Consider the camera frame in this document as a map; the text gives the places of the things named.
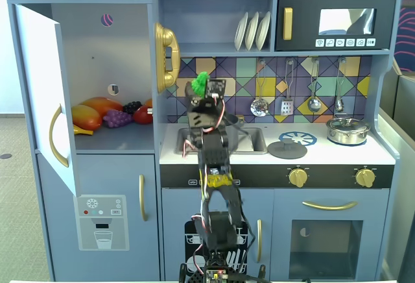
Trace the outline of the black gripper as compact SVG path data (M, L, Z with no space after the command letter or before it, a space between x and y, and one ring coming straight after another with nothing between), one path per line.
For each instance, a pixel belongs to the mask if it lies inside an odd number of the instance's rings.
M224 116L224 100L197 95L192 82L185 84L187 122L190 128L218 128Z

